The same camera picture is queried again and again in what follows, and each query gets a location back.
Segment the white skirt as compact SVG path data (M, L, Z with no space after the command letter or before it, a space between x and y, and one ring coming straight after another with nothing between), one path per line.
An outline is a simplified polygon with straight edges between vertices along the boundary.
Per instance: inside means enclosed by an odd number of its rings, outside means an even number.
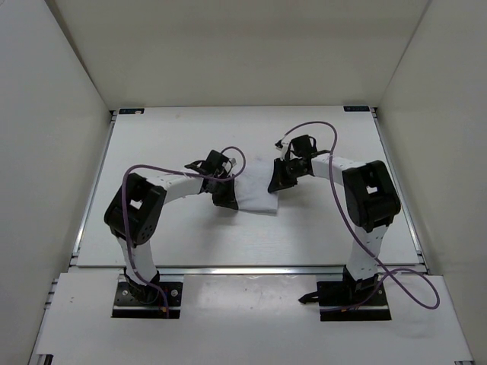
M277 215L279 197L269 193L273 165L270 161L250 161L234 181L237 210L253 214Z

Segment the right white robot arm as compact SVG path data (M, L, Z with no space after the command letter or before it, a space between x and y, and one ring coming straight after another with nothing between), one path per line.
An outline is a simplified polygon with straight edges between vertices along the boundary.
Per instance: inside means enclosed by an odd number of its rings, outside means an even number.
M381 160L370 163L333 156L318 150L316 139L302 135L290 142L278 141L281 156L274 160L269 192L290 189L302 176L327 179L331 187L341 186L345 207L340 214L353 223L354 246L342 274L341 295L350 304L359 304L377 283L377 259L382 242L401 203Z

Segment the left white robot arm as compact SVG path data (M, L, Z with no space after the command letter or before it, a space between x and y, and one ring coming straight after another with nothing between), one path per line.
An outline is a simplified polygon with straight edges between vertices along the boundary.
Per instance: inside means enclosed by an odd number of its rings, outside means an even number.
M181 171L135 165L125 173L103 221L122 248L124 275L141 302L150 303L159 293L159 274L150 240L163 207L191 195L208 193L215 205L222 203L236 210L235 165L236 161L223 151L212 150L206 159L189 163ZM137 174L138 169L152 169L163 175L149 178Z

